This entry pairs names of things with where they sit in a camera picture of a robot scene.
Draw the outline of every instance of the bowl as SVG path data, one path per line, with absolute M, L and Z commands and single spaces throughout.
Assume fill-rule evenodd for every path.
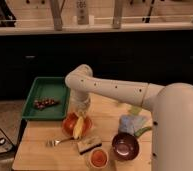
M 68 113 L 67 117 L 63 120 L 62 129 L 67 135 L 73 136 L 73 130 L 74 126 L 76 125 L 77 119 L 78 117 L 75 113 Z M 91 127 L 92 121 L 88 116 L 86 116 L 82 130 L 83 137 L 87 134 L 87 132 L 91 129 Z
M 91 168 L 101 170 L 108 164 L 109 156 L 107 151 L 102 147 L 97 147 L 91 150 L 88 161 Z
M 139 154 L 139 143 L 133 135 L 120 132 L 112 140 L 112 150 L 121 161 L 133 160 Z

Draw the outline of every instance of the grapes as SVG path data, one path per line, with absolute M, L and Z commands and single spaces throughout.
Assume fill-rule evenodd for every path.
M 57 105 L 59 103 L 60 103 L 60 101 L 58 101 L 58 100 L 54 100 L 52 98 L 44 98 L 44 99 L 41 99 L 41 100 L 35 100 L 34 101 L 34 107 L 36 109 L 43 110 L 46 107 Z

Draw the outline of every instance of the black cabinet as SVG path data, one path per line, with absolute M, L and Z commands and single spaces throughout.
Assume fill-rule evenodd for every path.
M 0 36 L 0 99 L 86 63 L 95 77 L 193 84 L 193 30 Z

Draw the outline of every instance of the green tray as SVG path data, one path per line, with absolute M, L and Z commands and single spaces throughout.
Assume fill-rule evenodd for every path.
M 70 89 L 65 85 L 63 77 L 35 78 L 26 100 L 22 118 L 26 120 L 62 120 L 68 110 Z M 43 98 L 53 98 L 60 103 L 43 110 L 34 108 L 34 101 Z

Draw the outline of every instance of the cabinet handle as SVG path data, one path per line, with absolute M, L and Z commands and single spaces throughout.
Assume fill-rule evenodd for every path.
M 34 58 L 36 58 L 36 56 L 35 55 L 26 55 L 25 58 L 26 59 L 34 59 Z

